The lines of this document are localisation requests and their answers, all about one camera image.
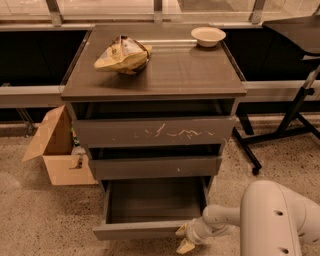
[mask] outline white bowl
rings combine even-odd
[[[226,33],[221,29],[212,27],[195,28],[191,31],[191,35],[203,47],[213,47],[226,37]]]

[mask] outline scratch marks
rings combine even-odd
[[[162,129],[165,127],[166,124],[162,124],[162,126],[157,130],[156,137],[158,137],[162,131]]]
[[[209,135],[214,136],[215,133],[213,131],[197,131],[193,129],[178,129],[178,128],[167,128],[165,123],[162,123],[159,128],[152,128],[152,129],[144,129],[144,136],[149,137],[160,137],[161,135],[167,135],[170,137],[180,137],[183,139],[183,137],[187,137],[189,140],[191,140],[193,137],[197,137],[200,135]]]
[[[202,132],[196,132],[196,131],[193,131],[193,130],[185,130],[185,129],[183,129],[179,133],[167,133],[168,136],[172,136],[172,137],[176,137],[176,136],[181,137],[184,134],[189,138],[189,140],[191,140],[193,136],[199,136],[199,135],[202,134]]]

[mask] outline black table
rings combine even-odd
[[[262,166],[249,148],[249,144],[304,134],[308,132],[312,132],[320,139],[319,131],[299,113],[300,108],[307,95],[314,94],[312,85],[320,71],[320,15],[266,21],[262,24],[262,26],[265,29],[269,29],[274,33],[286,38],[292,44],[296,45],[301,52],[298,58],[300,58],[300,60],[304,63],[311,64],[312,70],[309,73],[304,84],[301,86],[295,99],[290,103],[290,106],[286,111],[284,118],[282,119],[275,132],[242,138],[237,129],[233,129],[233,134],[254,164],[252,170],[254,175],[259,174],[259,170],[262,168]],[[296,129],[287,129],[291,121],[296,118],[298,118],[304,126]]]

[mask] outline black metal stand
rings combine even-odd
[[[264,142],[264,141],[269,141],[269,140],[285,138],[285,137],[289,137],[289,136],[300,135],[300,134],[309,133],[309,132],[312,132],[318,139],[320,139],[320,132],[299,113],[299,110],[300,110],[305,98],[308,95],[314,94],[314,89],[311,87],[312,87],[313,82],[316,80],[317,75],[319,74],[319,71],[320,71],[320,64],[319,63],[317,63],[317,64],[318,65],[316,66],[316,68],[314,68],[310,72],[304,85],[300,88],[299,92],[297,93],[295,99],[293,100],[290,107],[286,111],[284,118],[282,119],[280,125],[278,126],[278,128],[275,132],[269,133],[269,134],[258,135],[258,136],[251,136],[248,138],[242,138],[242,136],[239,134],[238,130],[236,128],[233,128],[233,135],[236,137],[239,144],[244,149],[245,153],[247,154],[247,156],[249,157],[249,159],[251,160],[251,162],[254,165],[254,167],[252,169],[253,175],[259,174],[259,171],[262,168],[262,165],[260,164],[259,160],[253,154],[253,152],[251,151],[251,149],[249,148],[248,145],[254,144],[254,143],[260,143],[260,142]],[[304,125],[304,127],[287,130],[291,121],[294,119],[299,119],[299,121]]]
[[[10,83],[4,83],[2,85],[2,87],[10,87],[11,84]],[[32,120],[32,118],[30,117],[30,115],[28,114],[28,111],[25,108],[16,108],[18,114],[20,115],[21,119],[23,120],[24,124],[26,125],[26,133],[25,133],[25,137],[30,137],[32,136],[34,130],[35,130],[35,126],[34,126],[34,122]]]

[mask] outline closed drawer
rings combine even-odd
[[[214,176],[221,145],[181,145],[90,149],[90,169],[97,180]]]
[[[201,177],[109,181],[99,240],[174,237],[207,206]]]
[[[83,145],[104,146],[221,144],[229,140],[235,117],[80,120],[74,128]]]

